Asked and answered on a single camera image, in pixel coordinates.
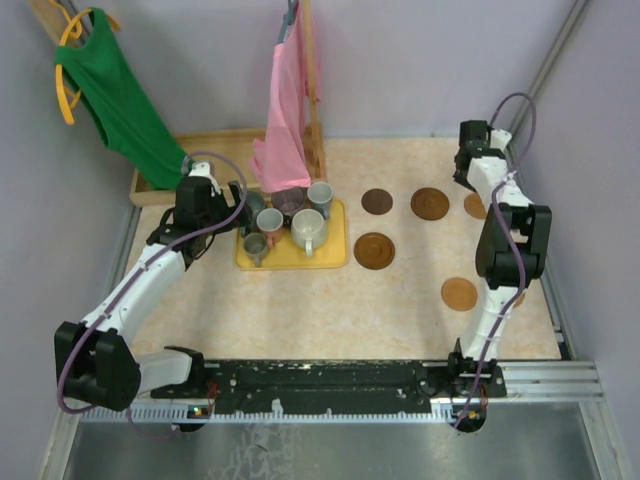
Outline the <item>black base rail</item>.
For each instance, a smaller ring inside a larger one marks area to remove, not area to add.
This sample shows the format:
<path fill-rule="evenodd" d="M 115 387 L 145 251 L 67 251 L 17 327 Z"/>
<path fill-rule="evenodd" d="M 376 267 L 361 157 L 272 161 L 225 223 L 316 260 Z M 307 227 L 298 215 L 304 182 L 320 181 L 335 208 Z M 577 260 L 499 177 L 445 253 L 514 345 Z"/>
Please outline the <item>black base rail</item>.
<path fill-rule="evenodd" d="M 278 401 L 288 415 L 429 413 L 436 398 L 504 398 L 506 381 L 492 361 L 474 385 L 462 361 L 202 360 L 182 384 L 151 391 L 163 400 L 204 399 L 216 414 L 266 414 Z"/>

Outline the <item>yellow clothes hanger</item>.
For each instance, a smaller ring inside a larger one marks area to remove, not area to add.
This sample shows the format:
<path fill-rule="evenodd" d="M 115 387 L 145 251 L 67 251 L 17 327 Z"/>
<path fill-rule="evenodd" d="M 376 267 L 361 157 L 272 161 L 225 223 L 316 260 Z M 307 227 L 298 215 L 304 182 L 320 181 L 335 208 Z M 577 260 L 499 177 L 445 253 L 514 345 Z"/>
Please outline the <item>yellow clothes hanger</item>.
<path fill-rule="evenodd" d="M 58 47 L 79 50 L 82 47 L 82 45 L 78 44 L 78 40 L 81 39 L 83 33 L 83 27 L 81 26 L 82 20 L 93 14 L 95 12 L 95 8 L 87 8 L 74 16 L 71 16 L 60 1 L 49 1 L 49 4 L 56 7 L 62 13 L 63 18 L 67 22 L 63 32 L 59 35 Z M 62 117 L 67 125 L 73 125 L 75 123 L 75 119 L 72 111 L 79 103 L 82 91 L 73 91 L 66 84 L 66 80 L 64 78 L 64 67 L 60 62 L 55 63 L 54 76 L 56 96 Z"/>

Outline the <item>purple glass cup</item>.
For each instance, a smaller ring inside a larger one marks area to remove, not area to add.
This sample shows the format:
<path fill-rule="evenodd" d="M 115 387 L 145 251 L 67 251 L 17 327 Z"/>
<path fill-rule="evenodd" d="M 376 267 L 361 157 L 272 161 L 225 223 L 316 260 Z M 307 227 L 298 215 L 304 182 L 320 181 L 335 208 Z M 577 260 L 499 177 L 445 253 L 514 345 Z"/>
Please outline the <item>purple glass cup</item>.
<path fill-rule="evenodd" d="M 289 228 L 293 217 L 305 208 L 305 190 L 301 187 L 292 187 L 274 192 L 271 194 L 271 203 L 275 209 L 282 213 L 284 227 Z"/>

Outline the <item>brown ridged wooden coaster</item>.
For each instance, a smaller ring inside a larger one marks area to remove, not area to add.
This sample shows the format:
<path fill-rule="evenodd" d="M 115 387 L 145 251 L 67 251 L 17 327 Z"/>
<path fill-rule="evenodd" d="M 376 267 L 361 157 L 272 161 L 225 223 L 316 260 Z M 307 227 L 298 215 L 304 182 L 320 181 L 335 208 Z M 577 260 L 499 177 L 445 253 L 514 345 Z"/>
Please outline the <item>brown ridged wooden coaster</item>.
<path fill-rule="evenodd" d="M 388 267 L 395 258 L 395 245 L 386 235 L 368 232 L 361 235 L 354 245 L 356 261 L 369 270 L 381 270 Z"/>

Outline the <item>yellow plastic tray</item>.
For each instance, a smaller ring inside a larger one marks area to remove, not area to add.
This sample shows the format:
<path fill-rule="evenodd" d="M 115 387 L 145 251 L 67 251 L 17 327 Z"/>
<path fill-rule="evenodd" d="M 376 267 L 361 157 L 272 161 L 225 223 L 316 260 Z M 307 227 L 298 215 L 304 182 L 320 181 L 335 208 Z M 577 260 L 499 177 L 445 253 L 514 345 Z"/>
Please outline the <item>yellow plastic tray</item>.
<path fill-rule="evenodd" d="M 346 208 L 340 199 L 334 199 L 328 220 L 328 239 L 307 257 L 299 248 L 289 229 L 283 239 L 262 261 L 262 270 L 328 269 L 344 266 L 348 259 L 348 228 Z"/>

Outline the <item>pink shirt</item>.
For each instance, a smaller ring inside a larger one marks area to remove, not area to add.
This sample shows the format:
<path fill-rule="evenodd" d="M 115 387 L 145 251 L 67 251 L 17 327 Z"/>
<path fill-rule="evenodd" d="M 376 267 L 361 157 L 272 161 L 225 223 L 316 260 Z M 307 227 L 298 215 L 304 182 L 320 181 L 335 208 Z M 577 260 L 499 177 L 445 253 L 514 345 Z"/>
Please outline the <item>pink shirt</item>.
<path fill-rule="evenodd" d="M 303 135 L 309 97 L 300 3 L 291 1 L 273 51 L 265 137 L 253 141 L 249 167 L 265 193 L 308 187 Z"/>

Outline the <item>cork woven coaster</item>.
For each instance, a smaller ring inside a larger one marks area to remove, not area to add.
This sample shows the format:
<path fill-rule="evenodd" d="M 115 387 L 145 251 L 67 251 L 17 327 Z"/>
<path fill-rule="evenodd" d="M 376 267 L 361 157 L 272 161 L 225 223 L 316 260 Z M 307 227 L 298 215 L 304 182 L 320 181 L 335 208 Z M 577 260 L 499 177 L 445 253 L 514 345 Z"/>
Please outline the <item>cork woven coaster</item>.
<path fill-rule="evenodd" d="M 514 308 L 518 308 L 518 307 L 519 307 L 519 306 L 524 302 L 525 296 L 526 296 L 526 292 L 523 292 L 523 293 L 518 297 L 518 299 L 517 299 L 517 300 L 516 300 L 516 302 L 514 303 L 513 307 L 514 307 Z"/>

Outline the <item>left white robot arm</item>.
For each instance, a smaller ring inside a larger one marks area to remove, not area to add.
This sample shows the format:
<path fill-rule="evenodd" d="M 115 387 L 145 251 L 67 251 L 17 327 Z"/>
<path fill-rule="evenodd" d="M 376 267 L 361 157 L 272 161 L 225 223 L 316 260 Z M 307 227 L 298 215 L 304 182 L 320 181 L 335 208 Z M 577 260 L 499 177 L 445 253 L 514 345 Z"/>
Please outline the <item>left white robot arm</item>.
<path fill-rule="evenodd" d="M 244 178 L 229 185 L 233 206 L 208 177 L 187 176 L 149 235 L 134 267 L 111 294 L 78 323 L 63 322 L 54 334 L 59 407 L 73 413 L 67 399 L 116 412 L 141 393 L 174 385 L 184 395 L 201 394 L 208 373 L 185 348 L 135 357 L 131 345 L 157 302 L 211 246 L 219 233 L 239 227 L 248 188 Z"/>

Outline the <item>green shirt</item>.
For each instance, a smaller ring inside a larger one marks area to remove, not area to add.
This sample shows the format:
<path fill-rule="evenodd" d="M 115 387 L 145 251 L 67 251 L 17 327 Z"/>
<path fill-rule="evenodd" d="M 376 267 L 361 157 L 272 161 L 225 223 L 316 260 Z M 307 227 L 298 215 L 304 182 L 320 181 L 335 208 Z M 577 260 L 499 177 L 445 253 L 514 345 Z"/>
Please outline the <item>green shirt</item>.
<path fill-rule="evenodd" d="M 118 23 L 98 7 L 82 20 L 79 50 L 56 48 L 66 84 L 80 101 L 105 147 L 122 154 L 155 190 L 174 190 L 192 161 L 162 121 L 132 72 L 115 37 Z"/>

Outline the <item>grey blue mug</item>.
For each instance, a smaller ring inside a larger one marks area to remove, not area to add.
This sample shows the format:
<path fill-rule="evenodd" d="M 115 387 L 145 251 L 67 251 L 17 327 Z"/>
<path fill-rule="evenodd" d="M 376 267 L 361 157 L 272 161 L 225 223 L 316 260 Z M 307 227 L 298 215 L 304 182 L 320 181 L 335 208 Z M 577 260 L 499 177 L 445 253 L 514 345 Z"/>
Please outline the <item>grey blue mug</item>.
<path fill-rule="evenodd" d="M 307 189 L 307 199 L 310 207 L 320 213 L 325 220 L 330 218 L 333 198 L 334 190 L 326 182 L 315 182 Z"/>

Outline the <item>large white mug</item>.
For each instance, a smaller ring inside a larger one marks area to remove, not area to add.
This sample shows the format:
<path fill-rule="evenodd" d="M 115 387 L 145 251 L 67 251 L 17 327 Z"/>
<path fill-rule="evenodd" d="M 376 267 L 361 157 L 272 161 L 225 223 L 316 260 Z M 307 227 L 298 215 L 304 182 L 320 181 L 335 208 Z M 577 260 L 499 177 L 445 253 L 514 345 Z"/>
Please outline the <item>large white mug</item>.
<path fill-rule="evenodd" d="M 295 245 L 311 258 L 328 239 L 328 223 L 318 211 L 303 209 L 293 217 L 291 234 Z"/>

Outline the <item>aluminium frame rail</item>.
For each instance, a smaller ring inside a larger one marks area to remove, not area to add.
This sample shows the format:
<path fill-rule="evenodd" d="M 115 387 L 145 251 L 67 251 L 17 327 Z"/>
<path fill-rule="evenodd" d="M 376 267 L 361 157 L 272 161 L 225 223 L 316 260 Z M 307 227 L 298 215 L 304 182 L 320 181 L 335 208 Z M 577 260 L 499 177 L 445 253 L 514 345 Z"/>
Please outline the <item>aluminium frame rail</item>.
<path fill-rule="evenodd" d="M 501 362 L 508 402 L 599 402 L 604 399 L 595 364 L 591 361 Z"/>

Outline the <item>light wooden coaster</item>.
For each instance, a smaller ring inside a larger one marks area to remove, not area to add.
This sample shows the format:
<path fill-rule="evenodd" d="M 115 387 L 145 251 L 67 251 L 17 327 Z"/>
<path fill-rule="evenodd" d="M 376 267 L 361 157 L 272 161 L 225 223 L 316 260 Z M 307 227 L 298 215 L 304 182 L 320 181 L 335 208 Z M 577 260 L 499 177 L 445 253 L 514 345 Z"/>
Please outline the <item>light wooden coaster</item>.
<path fill-rule="evenodd" d="M 458 312 L 470 311 L 478 301 L 476 286 L 462 277 L 451 277 L 441 286 L 441 298 L 445 305 Z"/>
<path fill-rule="evenodd" d="M 484 220 L 486 218 L 486 208 L 477 193 L 471 193 L 465 197 L 464 209 L 472 218 L 477 220 Z"/>

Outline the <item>dark walnut coaster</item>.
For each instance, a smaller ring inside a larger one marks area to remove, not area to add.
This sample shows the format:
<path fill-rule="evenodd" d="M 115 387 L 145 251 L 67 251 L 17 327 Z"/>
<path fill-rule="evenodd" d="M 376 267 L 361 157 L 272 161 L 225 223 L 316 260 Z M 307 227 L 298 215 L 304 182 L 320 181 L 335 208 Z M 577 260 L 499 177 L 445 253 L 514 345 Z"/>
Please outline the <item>dark walnut coaster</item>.
<path fill-rule="evenodd" d="M 383 215 L 393 207 L 392 195 L 380 188 L 367 190 L 361 197 L 363 209 L 372 215 Z"/>

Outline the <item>wooden tray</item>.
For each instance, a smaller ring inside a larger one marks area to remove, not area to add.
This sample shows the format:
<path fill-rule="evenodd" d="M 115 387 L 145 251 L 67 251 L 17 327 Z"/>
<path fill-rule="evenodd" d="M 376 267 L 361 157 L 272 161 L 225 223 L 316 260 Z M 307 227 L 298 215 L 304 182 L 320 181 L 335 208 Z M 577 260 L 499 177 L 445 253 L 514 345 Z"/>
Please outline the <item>wooden tray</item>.
<path fill-rule="evenodd" d="M 265 128 L 242 128 L 218 130 L 203 133 L 180 134 L 175 140 L 187 153 L 199 151 L 213 151 L 232 160 L 242 171 L 247 180 L 250 191 L 261 192 L 259 182 L 254 178 L 249 168 L 249 160 L 253 157 L 253 141 L 264 139 Z M 238 179 L 237 173 L 221 160 L 205 156 L 197 156 L 198 160 L 209 160 L 214 165 L 214 177 L 228 200 L 232 195 L 228 183 Z M 138 207 L 154 205 L 173 205 L 175 194 L 170 190 L 154 190 L 137 171 L 131 184 L 130 195 L 132 203 Z"/>

